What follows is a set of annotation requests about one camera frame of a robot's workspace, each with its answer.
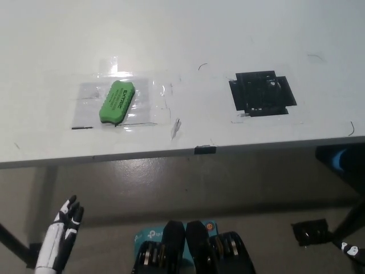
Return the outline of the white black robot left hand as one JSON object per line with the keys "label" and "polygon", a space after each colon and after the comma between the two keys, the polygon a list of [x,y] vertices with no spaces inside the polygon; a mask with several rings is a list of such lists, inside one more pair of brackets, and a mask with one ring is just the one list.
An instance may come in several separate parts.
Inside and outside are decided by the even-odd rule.
{"label": "white black robot left hand", "polygon": [[62,273],[69,260],[82,222],[84,208],[71,196],[49,225],[39,251],[35,274]]}

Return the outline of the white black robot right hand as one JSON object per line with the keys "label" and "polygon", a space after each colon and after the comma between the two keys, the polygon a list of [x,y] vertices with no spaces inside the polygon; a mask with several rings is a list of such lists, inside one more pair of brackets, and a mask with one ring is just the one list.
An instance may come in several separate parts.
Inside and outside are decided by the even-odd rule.
{"label": "white black robot right hand", "polygon": [[351,260],[359,264],[364,264],[364,248],[359,248],[357,245],[351,245],[344,241],[333,241],[333,243]]}

